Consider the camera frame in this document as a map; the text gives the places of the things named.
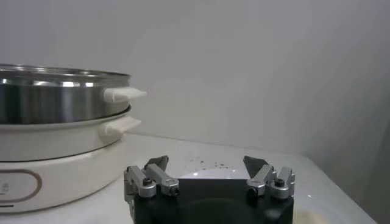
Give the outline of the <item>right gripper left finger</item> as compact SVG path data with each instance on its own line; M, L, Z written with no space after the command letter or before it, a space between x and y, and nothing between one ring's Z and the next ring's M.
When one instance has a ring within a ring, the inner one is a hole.
M157 189L160 193L176 198L180 195L179 180L169 176L165 170L168 165L168 155L151 158L141 169L138 166L128 166L124 171L125 199L139 196L153 198Z

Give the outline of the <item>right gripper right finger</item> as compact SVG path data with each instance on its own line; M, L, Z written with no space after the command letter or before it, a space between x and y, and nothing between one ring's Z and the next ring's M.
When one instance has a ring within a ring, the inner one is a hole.
M264 159L244 156L243 163L250 178L246 181L250 198L270 194L277 200L286 200L295 194L295 173L289 167L282 167L277 173L274 166Z

